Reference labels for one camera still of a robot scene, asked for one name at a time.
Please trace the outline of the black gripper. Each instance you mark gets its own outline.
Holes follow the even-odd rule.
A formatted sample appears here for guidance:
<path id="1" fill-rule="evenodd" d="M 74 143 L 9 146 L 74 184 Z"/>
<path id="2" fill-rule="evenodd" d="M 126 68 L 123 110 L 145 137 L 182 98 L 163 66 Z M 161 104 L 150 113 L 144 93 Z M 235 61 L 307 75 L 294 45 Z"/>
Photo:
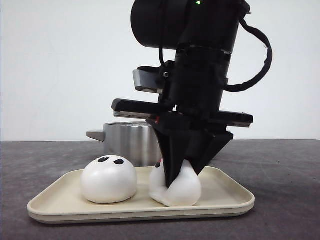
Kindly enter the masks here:
<path id="1" fill-rule="evenodd" d="M 165 83 L 158 102 L 115 99 L 111 108 L 124 118 L 148 119 L 162 113 L 177 112 L 195 121 L 232 127 L 248 128 L 253 116 L 245 113 L 220 111 L 223 86 L 232 47 L 180 46 L 175 65 Z M 184 160 L 191 163 L 197 175 L 231 141 L 228 131 L 161 130 L 154 128 L 163 158 L 165 184 L 173 183 Z"/>

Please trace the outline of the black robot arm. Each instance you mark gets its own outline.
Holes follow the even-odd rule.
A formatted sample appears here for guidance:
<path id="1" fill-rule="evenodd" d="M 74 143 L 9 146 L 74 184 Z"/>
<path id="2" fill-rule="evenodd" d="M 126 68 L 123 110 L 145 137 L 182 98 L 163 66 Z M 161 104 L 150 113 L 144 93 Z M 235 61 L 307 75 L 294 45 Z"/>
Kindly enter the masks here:
<path id="1" fill-rule="evenodd" d="M 145 119 L 157 136 L 165 182 L 178 177 L 184 160 L 199 174 L 233 139 L 228 126 L 249 127 L 253 117 L 220 110 L 224 91 L 242 92 L 264 76 L 228 85 L 227 73 L 238 27 L 268 43 L 246 24 L 250 6 L 244 0 L 137 0 L 131 27 L 138 42 L 149 48 L 175 50 L 173 61 L 141 66 L 134 75 L 138 91 L 158 94 L 158 101 L 115 99 L 118 117 Z"/>

